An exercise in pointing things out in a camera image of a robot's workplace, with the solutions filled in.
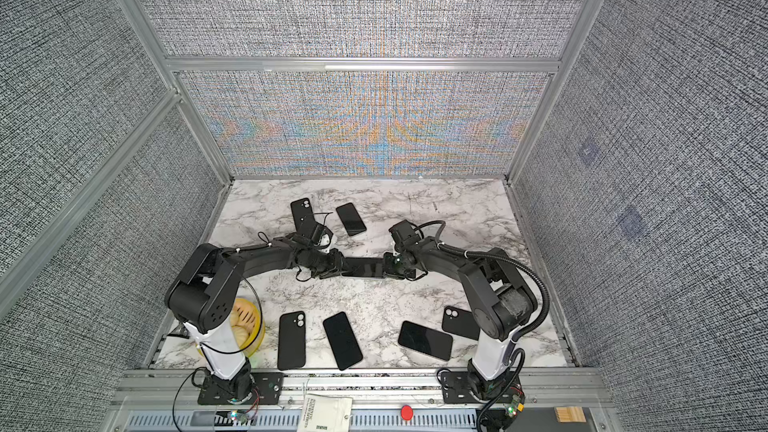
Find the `black phone screen up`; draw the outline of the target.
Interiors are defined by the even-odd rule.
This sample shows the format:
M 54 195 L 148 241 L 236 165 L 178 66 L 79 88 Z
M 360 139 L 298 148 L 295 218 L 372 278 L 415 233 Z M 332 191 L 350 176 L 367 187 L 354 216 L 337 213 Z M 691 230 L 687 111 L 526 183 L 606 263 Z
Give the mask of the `black phone screen up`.
M 341 275 L 352 278 L 383 279 L 385 277 L 383 258 L 356 258 L 345 259 Z

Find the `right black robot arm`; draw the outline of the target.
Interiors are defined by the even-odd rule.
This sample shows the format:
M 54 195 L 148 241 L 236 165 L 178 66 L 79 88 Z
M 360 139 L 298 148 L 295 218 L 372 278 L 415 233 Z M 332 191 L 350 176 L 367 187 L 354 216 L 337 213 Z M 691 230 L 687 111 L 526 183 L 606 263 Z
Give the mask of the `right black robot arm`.
M 468 364 L 469 389 L 488 402 L 516 383 L 524 363 L 518 343 L 544 322 L 551 306 L 550 293 L 535 272 L 501 249 L 464 250 L 432 237 L 385 253 L 383 270 L 404 280 L 436 272 L 459 282 L 480 328 Z

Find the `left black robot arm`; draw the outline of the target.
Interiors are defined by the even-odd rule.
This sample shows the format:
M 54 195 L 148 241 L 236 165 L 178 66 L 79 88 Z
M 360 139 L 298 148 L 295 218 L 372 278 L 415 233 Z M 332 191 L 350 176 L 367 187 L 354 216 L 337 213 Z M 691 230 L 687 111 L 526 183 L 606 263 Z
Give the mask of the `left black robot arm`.
M 262 273 L 304 268 L 316 278 L 348 269 L 335 248 L 324 251 L 291 234 L 240 249 L 198 246 L 171 282 L 165 303 L 203 349 L 213 376 L 232 382 L 244 374 L 244 350 L 229 330 L 229 315 L 240 284 Z

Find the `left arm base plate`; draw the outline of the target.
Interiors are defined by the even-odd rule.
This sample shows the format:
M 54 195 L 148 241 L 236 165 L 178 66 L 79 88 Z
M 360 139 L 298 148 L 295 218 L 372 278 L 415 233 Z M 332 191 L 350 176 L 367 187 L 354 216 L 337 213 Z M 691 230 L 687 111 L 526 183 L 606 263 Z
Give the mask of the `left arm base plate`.
M 234 399 L 223 385 L 217 385 L 218 378 L 206 378 L 197 398 L 198 405 L 245 406 L 259 402 L 260 405 L 277 405 L 282 394 L 285 375 L 281 372 L 252 372 L 251 385 L 244 399 Z

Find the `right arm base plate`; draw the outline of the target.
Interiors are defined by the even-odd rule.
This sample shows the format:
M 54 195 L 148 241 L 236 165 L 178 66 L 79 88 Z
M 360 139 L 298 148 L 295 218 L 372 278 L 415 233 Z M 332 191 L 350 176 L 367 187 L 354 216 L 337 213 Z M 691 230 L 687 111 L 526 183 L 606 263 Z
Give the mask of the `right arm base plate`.
M 436 373 L 440 384 L 443 402 L 450 405 L 479 404 L 480 400 L 472 393 L 467 374 L 461 371 L 439 369 Z

